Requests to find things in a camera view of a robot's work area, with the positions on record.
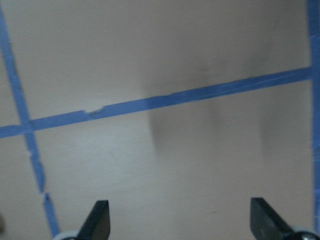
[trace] black object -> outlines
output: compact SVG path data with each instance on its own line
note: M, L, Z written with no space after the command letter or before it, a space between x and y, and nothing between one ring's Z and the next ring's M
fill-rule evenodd
M320 240L308 230L290 227L262 197L251 198L250 229L257 240Z
M76 237L63 240L108 240L110 213L108 200L97 201Z

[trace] beige surface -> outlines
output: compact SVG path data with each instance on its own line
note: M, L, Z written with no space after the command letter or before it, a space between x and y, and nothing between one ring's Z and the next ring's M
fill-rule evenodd
M251 197L312 227L310 129L306 81L36 135L64 231L109 199L115 240L249 240Z
M23 137L0 139L0 153L0 239L51 239Z
M18 123L19 119L14 98L11 94L4 62L0 54L0 127Z
M33 119L309 65L302 0L2 0Z

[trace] brown object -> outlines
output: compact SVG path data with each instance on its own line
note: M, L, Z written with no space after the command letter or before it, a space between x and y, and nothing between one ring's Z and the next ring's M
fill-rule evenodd
M5 221L2 215L0 214L0 234L5 231Z

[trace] blue line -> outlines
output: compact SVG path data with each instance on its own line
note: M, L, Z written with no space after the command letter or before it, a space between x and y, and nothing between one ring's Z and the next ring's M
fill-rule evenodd
M320 233L320 13L319 0L307 0L312 74L314 229Z
M229 83L222 83L207 87L200 87L192 90L180 91L165 96L155 96L145 99L111 104L104 106L97 111L89 113L86 113L85 111L74 111L44 118L38 118L32 120L31 124L32 128L35 131L43 130L91 121L95 119L108 118L177 104L216 98L224 95L242 93L277 85L295 83L308 80L310 78L311 69L309 67L306 67L264 76L247 78Z
M55 208L50 198L50 194L46 192L43 198L43 208L46 213L46 219L50 227L52 237L55 237L59 232L58 220L55 214Z
M45 175L44 169L40 162L40 156L36 137L30 124L30 117L28 112L27 103L22 90L21 82L16 68L14 54L11 49L10 38L3 15L3 11L0 6L0 48L2 51L2 58L6 69L7 77L10 83L11 91L14 97L15 106L19 115L21 126L5 126L1 127L0 136L8 137L17 134L24 134L25 143L30 154L30 162L35 175L38 190L42 194L45 188ZM51 230L51 234L54 237L59 233L58 222L54 217L53 205L50 205L50 201L47 200L44 203L47 221Z

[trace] vertical blue tape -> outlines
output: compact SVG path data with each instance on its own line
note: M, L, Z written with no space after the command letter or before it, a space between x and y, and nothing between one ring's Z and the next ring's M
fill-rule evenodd
M59 225L55 214L54 205L51 201L50 194L46 192L43 198L43 208L46 214L46 219L50 227L52 237L55 237L59 232Z
M320 14L319 0L307 0L312 75L312 149L314 179L314 229L320 233Z
M21 126L19 127L6 127L5 135L14 135L18 131L23 131L25 143L30 154L30 161L32 169L37 182L38 190L42 194L45 188L45 175L44 170L40 162L38 146L34 130L30 124L30 116L27 107L27 103L22 90L21 82L16 68L14 54L10 44L10 38L6 26L6 21L3 15L3 11L0 6L0 48L2 52L2 58L6 69L7 77L10 83L11 91L13 94L15 106L19 115ZM43 203L43 207L46 213L46 218L51 230L52 236L59 233L59 226L55 216L53 204L50 200L50 196L46 193Z

